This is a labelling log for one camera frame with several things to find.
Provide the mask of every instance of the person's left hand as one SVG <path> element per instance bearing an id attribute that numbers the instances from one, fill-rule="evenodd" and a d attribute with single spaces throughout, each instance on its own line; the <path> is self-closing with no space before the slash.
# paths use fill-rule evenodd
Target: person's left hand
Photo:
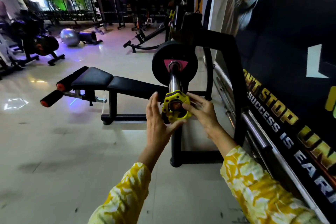
<path id="1" fill-rule="evenodd" d="M 158 101 L 158 93 L 155 92 L 150 97 L 146 107 L 147 147 L 163 151 L 170 140 L 170 136 L 187 121 L 178 120 L 173 124 L 166 126 L 159 112 Z"/>

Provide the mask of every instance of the red end cap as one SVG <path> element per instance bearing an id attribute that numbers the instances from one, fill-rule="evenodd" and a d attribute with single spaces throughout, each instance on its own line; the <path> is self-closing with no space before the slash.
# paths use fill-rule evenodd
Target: red end cap
<path id="1" fill-rule="evenodd" d="M 64 84 L 61 84 L 61 83 L 58 83 L 57 85 L 56 85 L 56 87 L 57 87 L 57 89 L 59 90 L 59 91 L 65 91 L 65 86 L 64 86 Z"/>
<path id="2" fill-rule="evenodd" d="M 44 107 L 49 107 L 48 103 L 45 101 L 40 101 L 41 105 L 43 105 Z"/>

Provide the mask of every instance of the silver exercise ball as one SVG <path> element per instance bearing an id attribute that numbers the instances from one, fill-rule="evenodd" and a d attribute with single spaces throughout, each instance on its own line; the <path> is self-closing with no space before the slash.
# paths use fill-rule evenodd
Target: silver exercise ball
<path id="1" fill-rule="evenodd" d="M 80 42 L 79 33 L 71 28 L 65 28 L 60 34 L 61 40 L 67 46 L 77 46 Z"/>

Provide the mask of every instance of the yellow clip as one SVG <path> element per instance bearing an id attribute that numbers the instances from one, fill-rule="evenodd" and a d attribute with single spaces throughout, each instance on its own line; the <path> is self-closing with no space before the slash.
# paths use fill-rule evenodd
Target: yellow clip
<path id="1" fill-rule="evenodd" d="M 170 15 L 169 15 L 169 18 L 173 19 L 175 16 L 175 10 L 170 10 Z"/>
<path id="2" fill-rule="evenodd" d="M 180 90 L 175 90 L 166 94 L 162 113 L 165 114 L 170 123 L 174 123 L 177 120 L 188 119 L 192 114 L 183 109 L 182 104 L 190 104 L 189 97 Z"/>

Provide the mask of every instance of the person's right hand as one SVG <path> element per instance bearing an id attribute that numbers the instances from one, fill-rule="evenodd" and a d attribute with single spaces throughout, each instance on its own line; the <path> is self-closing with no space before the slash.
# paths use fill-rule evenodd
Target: person's right hand
<path id="1" fill-rule="evenodd" d="M 187 95 L 200 109 L 196 109 L 189 104 L 183 104 L 183 108 L 196 116 L 208 134 L 208 138 L 214 140 L 224 129 L 218 123 L 213 103 L 190 92 L 188 92 Z"/>

